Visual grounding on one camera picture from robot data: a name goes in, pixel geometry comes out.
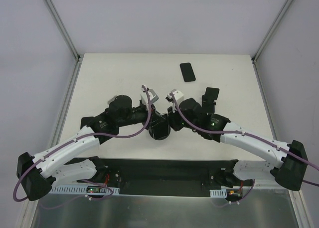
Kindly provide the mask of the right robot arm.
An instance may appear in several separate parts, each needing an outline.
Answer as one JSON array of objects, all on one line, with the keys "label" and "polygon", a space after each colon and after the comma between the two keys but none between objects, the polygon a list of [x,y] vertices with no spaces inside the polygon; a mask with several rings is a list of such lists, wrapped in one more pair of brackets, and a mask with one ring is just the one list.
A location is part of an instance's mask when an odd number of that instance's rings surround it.
[{"label": "right robot arm", "polygon": [[307,169],[307,154],[303,144],[259,137],[230,119],[216,113],[206,113],[193,98],[177,100],[169,94],[166,100],[171,128],[179,131],[189,128],[203,139],[240,148],[262,161],[233,160],[234,166],[214,175],[216,181],[227,187],[245,180],[274,180],[291,191],[301,189]]}]

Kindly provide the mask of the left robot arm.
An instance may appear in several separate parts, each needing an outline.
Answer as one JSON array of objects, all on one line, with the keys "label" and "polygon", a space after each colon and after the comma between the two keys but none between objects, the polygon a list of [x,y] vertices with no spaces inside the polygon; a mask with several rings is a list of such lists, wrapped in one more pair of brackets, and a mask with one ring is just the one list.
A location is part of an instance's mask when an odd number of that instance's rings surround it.
[{"label": "left robot arm", "polygon": [[149,131],[155,140],[166,136],[167,131],[157,128],[165,121],[154,106],[157,100],[158,96],[151,90],[141,93],[137,107],[132,106],[129,96],[116,96],[104,112],[90,119],[73,137],[35,155],[21,154],[17,162],[18,183],[13,191],[14,200],[20,201],[17,197],[19,187],[23,188],[26,199],[36,201],[59,185],[104,181],[107,168],[99,157],[89,157],[73,164],[69,161],[112,138],[132,138],[144,130]]}]

